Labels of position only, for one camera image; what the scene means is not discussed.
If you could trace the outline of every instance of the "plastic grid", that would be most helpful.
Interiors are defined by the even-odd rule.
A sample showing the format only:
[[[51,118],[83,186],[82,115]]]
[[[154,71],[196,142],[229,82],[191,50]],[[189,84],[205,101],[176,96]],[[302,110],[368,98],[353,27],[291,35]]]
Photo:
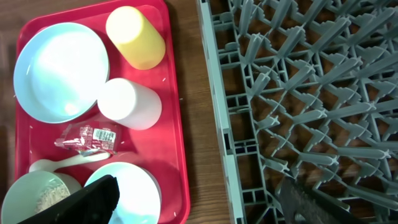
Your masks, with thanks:
[[[209,0],[197,3],[231,221],[284,223],[277,198],[287,175],[347,211],[356,199],[370,202],[368,222],[394,223],[396,2],[314,0],[303,10],[293,0],[224,1],[220,14],[211,13]],[[332,19],[319,19],[322,13]],[[218,33],[226,31],[232,35],[225,40]],[[283,44],[271,41],[275,33]],[[318,39],[307,39],[309,33]],[[228,70],[238,71],[241,93],[227,87],[235,76]],[[234,128],[235,116],[244,116],[248,128]],[[311,137],[299,144],[300,133]],[[241,157],[259,169],[256,187],[244,183]],[[311,180],[313,172],[319,178]],[[343,190],[334,194],[336,188]]]

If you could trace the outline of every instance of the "rice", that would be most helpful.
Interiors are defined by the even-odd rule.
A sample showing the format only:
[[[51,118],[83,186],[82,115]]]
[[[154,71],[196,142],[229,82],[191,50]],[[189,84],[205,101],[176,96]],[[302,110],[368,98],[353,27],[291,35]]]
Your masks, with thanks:
[[[52,205],[60,202],[61,200],[67,198],[70,195],[69,190],[65,184],[50,184],[40,195],[37,201],[37,206],[35,209],[36,213],[42,212]]]

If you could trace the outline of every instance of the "bowl of rice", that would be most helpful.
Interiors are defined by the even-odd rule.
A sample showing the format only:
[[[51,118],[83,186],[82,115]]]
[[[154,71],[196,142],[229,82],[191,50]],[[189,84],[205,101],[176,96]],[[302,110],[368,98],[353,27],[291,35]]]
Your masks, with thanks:
[[[30,172],[8,190],[1,209],[1,223],[22,222],[80,189],[81,185],[69,175],[42,170]]]

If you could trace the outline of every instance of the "white spoon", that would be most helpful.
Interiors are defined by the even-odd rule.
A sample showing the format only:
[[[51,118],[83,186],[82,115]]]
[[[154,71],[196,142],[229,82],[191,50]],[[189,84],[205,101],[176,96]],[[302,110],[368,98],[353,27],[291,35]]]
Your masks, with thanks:
[[[82,155],[77,155],[73,156],[68,159],[64,159],[62,161],[51,161],[48,159],[39,159],[38,161],[34,162],[32,165],[29,167],[29,172],[37,171],[37,170],[44,170],[48,172],[54,172],[55,170],[62,168],[62,167],[68,167],[68,166],[75,166],[79,164],[85,164],[89,162],[96,162],[96,161],[101,161],[104,159],[107,159],[111,156],[111,154],[104,152],[100,154],[95,154],[92,156],[82,156]]]

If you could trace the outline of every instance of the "brown tabletop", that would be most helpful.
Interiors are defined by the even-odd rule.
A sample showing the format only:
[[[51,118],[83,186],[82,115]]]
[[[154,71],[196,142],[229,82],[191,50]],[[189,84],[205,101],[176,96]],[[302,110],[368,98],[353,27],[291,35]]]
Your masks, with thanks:
[[[0,0],[0,197],[14,181],[16,40],[29,20],[101,0]],[[187,223],[229,223],[196,0],[168,0],[191,195]]]

